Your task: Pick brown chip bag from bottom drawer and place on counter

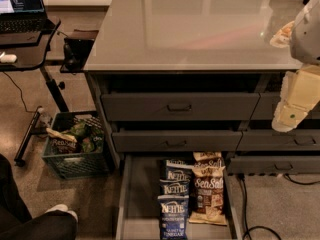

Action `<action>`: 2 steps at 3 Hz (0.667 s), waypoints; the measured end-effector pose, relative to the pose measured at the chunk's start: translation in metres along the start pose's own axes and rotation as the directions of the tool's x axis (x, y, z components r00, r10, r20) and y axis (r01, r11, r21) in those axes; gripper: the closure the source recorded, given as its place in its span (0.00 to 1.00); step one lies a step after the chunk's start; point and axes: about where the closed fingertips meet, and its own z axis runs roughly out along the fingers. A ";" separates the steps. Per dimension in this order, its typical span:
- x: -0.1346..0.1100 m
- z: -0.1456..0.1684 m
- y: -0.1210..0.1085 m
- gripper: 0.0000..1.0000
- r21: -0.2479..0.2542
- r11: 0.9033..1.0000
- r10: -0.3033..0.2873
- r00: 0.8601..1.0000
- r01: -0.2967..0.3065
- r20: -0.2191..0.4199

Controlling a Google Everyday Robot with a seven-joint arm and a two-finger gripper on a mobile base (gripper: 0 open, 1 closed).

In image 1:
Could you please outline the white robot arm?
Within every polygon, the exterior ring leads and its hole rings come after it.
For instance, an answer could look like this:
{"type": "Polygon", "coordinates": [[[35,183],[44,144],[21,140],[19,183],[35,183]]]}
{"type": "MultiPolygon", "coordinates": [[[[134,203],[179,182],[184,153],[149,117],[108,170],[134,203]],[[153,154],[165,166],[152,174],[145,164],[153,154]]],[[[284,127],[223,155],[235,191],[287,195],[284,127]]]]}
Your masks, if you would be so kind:
{"type": "Polygon", "coordinates": [[[295,20],[272,37],[270,44],[289,47],[291,56],[303,63],[296,72],[285,74],[272,121],[274,130],[289,132],[320,101],[320,0],[309,0],[295,20]]]}

